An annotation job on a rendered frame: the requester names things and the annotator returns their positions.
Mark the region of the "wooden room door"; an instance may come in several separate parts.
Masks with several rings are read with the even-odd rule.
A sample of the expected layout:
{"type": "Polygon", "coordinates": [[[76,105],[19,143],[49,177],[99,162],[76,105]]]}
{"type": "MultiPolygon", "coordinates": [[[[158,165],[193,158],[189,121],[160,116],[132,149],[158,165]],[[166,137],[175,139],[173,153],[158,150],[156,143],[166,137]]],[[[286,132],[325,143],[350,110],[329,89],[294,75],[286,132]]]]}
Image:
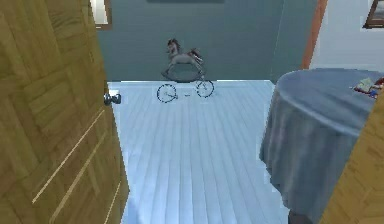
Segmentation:
{"type": "Polygon", "coordinates": [[[89,0],[0,0],[0,224],[122,224],[107,91],[89,0]]]}

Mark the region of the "black thin-wheeled bicycle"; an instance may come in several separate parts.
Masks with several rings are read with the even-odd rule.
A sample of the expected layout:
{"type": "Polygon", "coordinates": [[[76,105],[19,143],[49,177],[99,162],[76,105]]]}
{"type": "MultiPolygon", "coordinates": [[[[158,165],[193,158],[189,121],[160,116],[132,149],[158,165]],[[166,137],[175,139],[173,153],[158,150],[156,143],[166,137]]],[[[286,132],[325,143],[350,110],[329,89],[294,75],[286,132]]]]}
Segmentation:
{"type": "Polygon", "coordinates": [[[215,90],[214,83],[210,80],[188,82],[174,82],[162,84],[156,92],[157,99],[162,103],[170,103],[180,96],[191,96],[195,93],[201,98],[210,97],[215,90]]]}

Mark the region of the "silver round door knob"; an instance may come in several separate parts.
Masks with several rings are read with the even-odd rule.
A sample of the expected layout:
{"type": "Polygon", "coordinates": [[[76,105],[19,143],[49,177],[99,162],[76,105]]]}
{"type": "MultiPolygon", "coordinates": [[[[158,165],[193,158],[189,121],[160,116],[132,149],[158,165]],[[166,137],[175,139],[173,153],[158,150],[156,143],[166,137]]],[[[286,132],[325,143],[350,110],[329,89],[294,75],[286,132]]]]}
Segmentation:
{"type": "Polygon", "coordinates": [[[121,95],[120,94],[110,95],[109,93],[105,93],[104,94],[104,104],[106,106],[109,106],[112,103],[120,104],[121,103],[121,95]]]}

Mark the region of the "brown framed wall picture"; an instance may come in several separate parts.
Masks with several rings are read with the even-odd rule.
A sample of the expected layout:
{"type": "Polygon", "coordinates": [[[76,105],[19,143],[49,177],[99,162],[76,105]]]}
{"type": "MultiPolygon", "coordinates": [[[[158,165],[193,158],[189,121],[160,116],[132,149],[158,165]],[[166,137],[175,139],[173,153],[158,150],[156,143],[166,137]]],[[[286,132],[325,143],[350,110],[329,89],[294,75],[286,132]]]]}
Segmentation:
{"type": "Polygon", "coordinates": [[[384,28],[384,0],[373,0],[363,27],[365,29],[384,28]]]}

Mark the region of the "round table with grey cloth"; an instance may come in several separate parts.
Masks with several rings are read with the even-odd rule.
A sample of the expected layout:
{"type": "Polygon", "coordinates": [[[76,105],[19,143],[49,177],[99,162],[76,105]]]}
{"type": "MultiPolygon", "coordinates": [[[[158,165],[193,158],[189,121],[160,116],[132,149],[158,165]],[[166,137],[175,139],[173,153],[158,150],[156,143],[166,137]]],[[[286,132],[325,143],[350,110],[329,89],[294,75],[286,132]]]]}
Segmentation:
{"type": "Polygon", "coordinates": [[[289,210],[287,224],[317,224],[375,100],[354,87],[384,72],[315,68],[277,81],[259,158],[289,210]]]}

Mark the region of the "colourful small item on table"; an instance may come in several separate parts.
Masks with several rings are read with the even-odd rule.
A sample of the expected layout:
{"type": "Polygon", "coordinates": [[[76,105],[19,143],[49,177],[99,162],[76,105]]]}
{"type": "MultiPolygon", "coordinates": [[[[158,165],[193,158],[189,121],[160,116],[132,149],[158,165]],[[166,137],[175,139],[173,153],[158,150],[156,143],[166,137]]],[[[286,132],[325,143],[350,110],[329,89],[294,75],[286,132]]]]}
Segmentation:
{"type": "Polygon", "coordinates": [[[353,87],[353,90],[376,99],[383,88],[384,77],[381,77],[375,82],[373,82],[370,78],[363,79],[353,87]]]}

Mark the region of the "grey rocking horse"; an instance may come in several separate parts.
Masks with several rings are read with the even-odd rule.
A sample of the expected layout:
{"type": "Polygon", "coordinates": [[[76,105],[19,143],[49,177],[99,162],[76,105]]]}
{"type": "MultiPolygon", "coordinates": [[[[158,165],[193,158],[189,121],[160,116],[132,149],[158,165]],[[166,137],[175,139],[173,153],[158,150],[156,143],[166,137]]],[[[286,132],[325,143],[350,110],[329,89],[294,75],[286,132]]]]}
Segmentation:
{"type": "Polygon", "coordinates": [[[169,63],[168,67],[161,73],[163,77],[177,83],[190,83],[205,79],[205,72],[203,70],[204,60],[196,48],[192,48],[190,51],[183,53],[178,40],[171,38],[167,42],[166,53],[168,54],[169,63]],[[192,78],[188,79],[172,77],[170,71],[177,64],[191,64],[197,69],[197,73],[192,78]]]}

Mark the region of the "orange wooden door frame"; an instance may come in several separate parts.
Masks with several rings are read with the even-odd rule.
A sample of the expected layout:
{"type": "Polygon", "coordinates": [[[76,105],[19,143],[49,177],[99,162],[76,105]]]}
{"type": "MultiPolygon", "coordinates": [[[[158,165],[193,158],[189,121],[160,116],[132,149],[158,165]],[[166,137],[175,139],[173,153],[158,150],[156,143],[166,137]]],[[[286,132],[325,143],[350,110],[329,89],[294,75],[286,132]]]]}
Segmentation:
{"type": "Polygon", "coordinates": [[[323,16],[327,7],[328,0],[317,0],[316,8],[313,14],[311,29],[305,51],[302,58],[302,69],[308,69],[314,54],[317,38],[320,32],[323,16]]]}

